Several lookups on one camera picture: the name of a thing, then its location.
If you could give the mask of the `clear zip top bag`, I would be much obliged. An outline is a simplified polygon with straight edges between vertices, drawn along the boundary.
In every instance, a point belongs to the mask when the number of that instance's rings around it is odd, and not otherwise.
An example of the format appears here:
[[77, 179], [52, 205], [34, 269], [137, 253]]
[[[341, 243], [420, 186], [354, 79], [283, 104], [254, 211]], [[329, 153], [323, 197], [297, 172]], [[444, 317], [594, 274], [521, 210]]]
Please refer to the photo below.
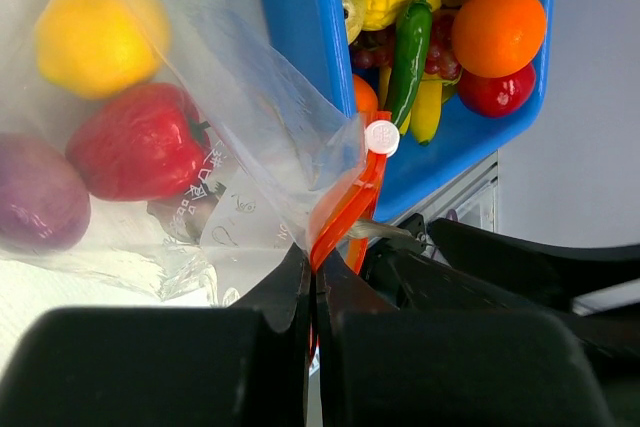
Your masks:
[[99, 100], [41, 75], [35, 27], [49, 1], [1, 0], [1, 134], [38, 137], [67, 160], [71, 136], [105, 104], [164, 82], [190, 95], [210, 150], [198, 179], [172, 197], [107, 201], [85, 185], [90, 223], [68, 250], [1, 247], [3, 364], [35, 320], [57, 307], [128, 296], [147, 304], [234, 302], [293, 243], [310, 242], [364, 167], [363, 122], [340, 113], [224, 0], [161, 0], [172, 28], [162, 67]]

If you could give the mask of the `yellow toy lemon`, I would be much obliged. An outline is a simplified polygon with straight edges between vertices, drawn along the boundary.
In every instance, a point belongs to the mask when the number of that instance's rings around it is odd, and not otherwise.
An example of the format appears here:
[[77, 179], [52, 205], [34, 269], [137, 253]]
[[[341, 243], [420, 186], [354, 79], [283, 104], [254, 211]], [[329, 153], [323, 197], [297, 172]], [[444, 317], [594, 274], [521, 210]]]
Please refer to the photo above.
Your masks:
[[161, 0], [50, 0], [35, 27], [41, 75], [88, 100], [153, 77], [171, 41]]

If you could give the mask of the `green toy chili pepper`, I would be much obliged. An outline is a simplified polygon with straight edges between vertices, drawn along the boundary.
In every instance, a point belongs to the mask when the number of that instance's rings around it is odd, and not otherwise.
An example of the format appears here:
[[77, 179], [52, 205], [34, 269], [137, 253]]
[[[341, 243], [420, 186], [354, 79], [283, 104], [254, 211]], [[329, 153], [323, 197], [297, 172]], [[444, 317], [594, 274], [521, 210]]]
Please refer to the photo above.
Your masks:
[[433, 22], [428, 0], [412, 0], [396, 21], [393, 64], [384, 109], [400, 128], [416, 99], [424, 73]]

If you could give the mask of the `orange toy fruit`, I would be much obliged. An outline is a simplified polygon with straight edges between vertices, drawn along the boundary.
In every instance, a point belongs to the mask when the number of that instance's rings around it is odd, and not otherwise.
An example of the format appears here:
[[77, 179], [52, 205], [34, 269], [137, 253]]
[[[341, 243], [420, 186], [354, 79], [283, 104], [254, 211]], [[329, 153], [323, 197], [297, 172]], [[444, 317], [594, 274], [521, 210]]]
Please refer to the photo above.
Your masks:
[[534, 59], [546, 30], [539, 0], [469, 0], [455, 16], [452, 48], [464, 70], [479, 77], [505, 77]]

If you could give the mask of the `grey toy fish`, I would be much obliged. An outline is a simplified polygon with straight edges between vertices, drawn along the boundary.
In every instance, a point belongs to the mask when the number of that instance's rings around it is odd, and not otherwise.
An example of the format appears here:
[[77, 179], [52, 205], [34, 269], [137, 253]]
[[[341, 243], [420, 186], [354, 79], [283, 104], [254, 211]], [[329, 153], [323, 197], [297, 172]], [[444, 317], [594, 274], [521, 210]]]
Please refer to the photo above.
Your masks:
[[349, 228], [344, 237], [349, 240], [368, 238], [399, 239], [422, 249], [426, 247], [426, 243], [412, 235], [409, 230], [364, 218], [358, 219]]

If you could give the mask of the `red toy bell pepper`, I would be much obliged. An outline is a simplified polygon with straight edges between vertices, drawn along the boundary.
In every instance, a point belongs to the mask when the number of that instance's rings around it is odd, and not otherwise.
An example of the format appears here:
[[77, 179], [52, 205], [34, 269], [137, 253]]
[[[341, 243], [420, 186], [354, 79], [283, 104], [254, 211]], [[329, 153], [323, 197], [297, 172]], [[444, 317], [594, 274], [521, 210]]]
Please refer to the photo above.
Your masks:
[[105, 104], [71, 136], [67, 160], [95, 197], [153, 201], [183, 193], [210, 150], [190, 95], [171, 83], [135, 86]]

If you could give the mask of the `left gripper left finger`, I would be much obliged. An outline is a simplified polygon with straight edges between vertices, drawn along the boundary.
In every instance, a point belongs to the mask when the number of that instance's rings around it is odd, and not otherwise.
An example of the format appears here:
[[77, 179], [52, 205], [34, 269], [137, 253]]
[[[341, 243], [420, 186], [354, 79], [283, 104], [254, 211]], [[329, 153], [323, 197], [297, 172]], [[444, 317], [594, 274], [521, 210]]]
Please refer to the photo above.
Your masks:
[[5, 426], [302, 426], [311, 269], [292, 247], [226, 308], [60, 308], [1, 382]]

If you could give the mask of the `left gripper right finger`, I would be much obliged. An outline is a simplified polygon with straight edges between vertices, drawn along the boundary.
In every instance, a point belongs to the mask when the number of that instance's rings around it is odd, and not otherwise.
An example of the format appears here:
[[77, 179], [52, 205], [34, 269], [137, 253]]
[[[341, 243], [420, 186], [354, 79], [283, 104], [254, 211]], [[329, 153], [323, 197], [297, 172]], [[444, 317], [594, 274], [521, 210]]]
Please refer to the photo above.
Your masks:
[[327, 426], [611, 426], [577, 338], [534, 310], [399, 310], [331, 254], [316, 271]]

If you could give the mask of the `purple toy onion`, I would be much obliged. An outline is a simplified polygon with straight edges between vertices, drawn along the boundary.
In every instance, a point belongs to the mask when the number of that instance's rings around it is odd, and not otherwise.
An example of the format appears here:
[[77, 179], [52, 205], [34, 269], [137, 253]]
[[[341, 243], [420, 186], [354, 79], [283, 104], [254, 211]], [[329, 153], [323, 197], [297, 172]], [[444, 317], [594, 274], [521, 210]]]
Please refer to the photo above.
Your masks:
[[65, 157], [38, 137], [1, 134], [1, 247], [43, 255], [74, 247], [91, 217], [90, 195]]

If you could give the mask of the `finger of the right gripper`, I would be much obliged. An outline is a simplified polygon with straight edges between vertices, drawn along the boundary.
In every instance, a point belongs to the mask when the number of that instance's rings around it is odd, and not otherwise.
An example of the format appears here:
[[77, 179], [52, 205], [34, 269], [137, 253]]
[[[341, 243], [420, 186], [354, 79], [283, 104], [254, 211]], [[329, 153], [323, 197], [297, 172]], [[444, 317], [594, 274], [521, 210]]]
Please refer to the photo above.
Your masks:
[[399, 309], [540, 312], [560, 320], [588, 347], [639, 345], [637, 320], [562, 312], [406, 249], [370, 248], [361, 276]]
[[449, 265], [534, 303], [568, 311], [579, 296], [639, 279], [639, 246], [570, 248], [438, 218], [427, 234]]

